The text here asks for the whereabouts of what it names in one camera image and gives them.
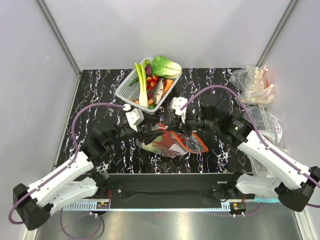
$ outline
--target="bok choy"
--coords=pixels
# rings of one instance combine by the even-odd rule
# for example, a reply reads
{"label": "bok choy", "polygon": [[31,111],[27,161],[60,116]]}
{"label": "bok choy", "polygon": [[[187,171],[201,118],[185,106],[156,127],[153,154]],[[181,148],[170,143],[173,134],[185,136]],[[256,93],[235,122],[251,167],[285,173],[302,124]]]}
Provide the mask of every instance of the bok choy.
{"label": "bok choy", "polygon": [[181,66],[165,56],[156,56],[151,64],[152,74],[166,79],[175,79],[182,73]]}

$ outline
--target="black metal base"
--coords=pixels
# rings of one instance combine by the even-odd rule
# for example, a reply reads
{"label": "black metal base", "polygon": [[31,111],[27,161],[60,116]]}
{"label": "black metal base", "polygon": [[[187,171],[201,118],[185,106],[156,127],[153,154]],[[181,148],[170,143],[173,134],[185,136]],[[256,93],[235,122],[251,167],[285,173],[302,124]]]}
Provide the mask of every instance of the black metal base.
{"label": "black metal base", "polygon": [[212,187],[228,182],[233,173],[110,174],[112,209],[220,208]]}
{"label": "black metal base", "polygon": [[[313,166],[309,171],[310,177],[319,182],[320,168]],[[274,191],[279,195],[278,199],[283,205],[293,211],[302,212],[313,195],[315,187],[316,185],[312,181],[307,180],[306,183],[301,184],[299,189],[290,190],[281,183]]]}
{"label": "black metal base", "polygon": [[[13,204],[28,193],[28,188],[22,183],[18,184],[13,189]],[[30,196],[23,200],[16,211],[24,222],[29,231],[35,230],[42,226],[50,218],[51,205],[47,204],[45,207],[40,207],[36,199]]]}
{"label": "black metal base", "polygon": [[[215,183],[215,184],[211,184],[211,191],[212,191],[212,195],[221,201],[225,201],[226,199],[228,200],[232,200],[232,199],[238,199],[238,200],[242,200],[244,198],[244,195],[238,191],[237,195],[229,195],[227,190],[222,190],[224,189],[224,187],[227,187],[226,183]],[[247,194],[245,196],[245,199],[247,200],[252,200],[255,198],[254,194]]]}

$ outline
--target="metal floor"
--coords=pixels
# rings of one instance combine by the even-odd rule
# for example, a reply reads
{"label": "metal floor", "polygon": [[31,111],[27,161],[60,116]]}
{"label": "metal floor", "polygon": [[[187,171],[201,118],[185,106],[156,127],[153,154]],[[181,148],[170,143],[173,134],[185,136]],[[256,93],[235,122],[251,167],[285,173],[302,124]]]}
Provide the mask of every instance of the metal floor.
{"label": "metal floor", "polygon": [[[248,203],[252,212],[257,203]],[[66,227],[84,212],[66,211]],[[216,212],[107,212],[104,231],[95,240],[302,240],[293,211],[281,204],[264,204],[254,215],[233,218]],[[74,237],[91,235],[98,220],[86,216],[67,227]],[[37,240],[69,240],[60,229],[59,213],[38,229]]]}

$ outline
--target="green onion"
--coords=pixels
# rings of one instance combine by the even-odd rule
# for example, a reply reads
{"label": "green onion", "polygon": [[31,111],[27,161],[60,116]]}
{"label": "green onion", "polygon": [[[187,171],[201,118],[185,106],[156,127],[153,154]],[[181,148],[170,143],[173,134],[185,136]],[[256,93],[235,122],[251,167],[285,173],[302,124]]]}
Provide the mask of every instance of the green onion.
{"label": "green onion", "polygon": [[138,73],[139,83],[140,83],[140,94],[139,94],[139,104],[142,107],[147,108],[149,106],[148,96],[147,96],[147,76],[145,72],[145,67],[143,64],[134,63],[136,72]]}

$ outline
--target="tomato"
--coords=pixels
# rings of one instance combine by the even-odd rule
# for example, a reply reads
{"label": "tomato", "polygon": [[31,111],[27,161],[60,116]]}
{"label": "tomato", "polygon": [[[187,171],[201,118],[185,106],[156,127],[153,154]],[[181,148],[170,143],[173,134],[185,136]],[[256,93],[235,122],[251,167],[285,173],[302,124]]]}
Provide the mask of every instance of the tomato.
{"label": "tomato", "polygon": [[155,80],[155,81],[158,81],[158,80],[159,80],[159,77],[156,76],[156,75],[152,75],[152,78],[153,78],[153,80]]}
{"label": "tomato", "polygon": [[153,79],[151,76],[148,76],[148,77],[146,78],[146,82],[147,82],[148,84],[151,83],[153,80],[154,80],[154,79]]}
{"label": "tomato", "polygon": [[146,89],[147,89],[149,92],[151,92],[151,91],[152,91],[152,89],[154,89],[154,87],[153,87],[153,86],[151,86],[151,85],[147,85],[147,86],[146,86]]}
{"label": "tomato", "polygon": [[157,85],[157,81],[153,80],[152,82],[150,82],[150,86],[152,86],[153,88]]}

